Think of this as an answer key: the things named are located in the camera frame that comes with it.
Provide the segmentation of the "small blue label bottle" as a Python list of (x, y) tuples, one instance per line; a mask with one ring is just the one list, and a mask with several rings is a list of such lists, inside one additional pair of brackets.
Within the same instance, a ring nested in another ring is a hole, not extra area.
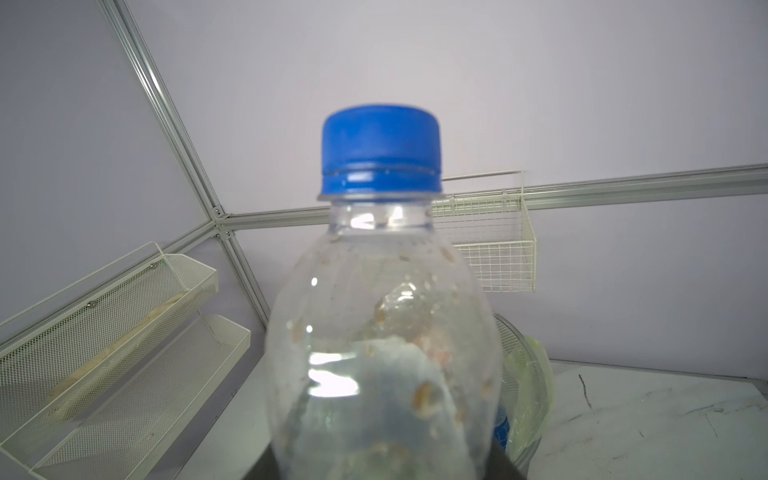
[(283, 479), (480, 479), (500, 398), (487, 298), (435, 229), (437, 119), (372, 104), (322, 127), (326, 232), (271, 309), (264, 362)]

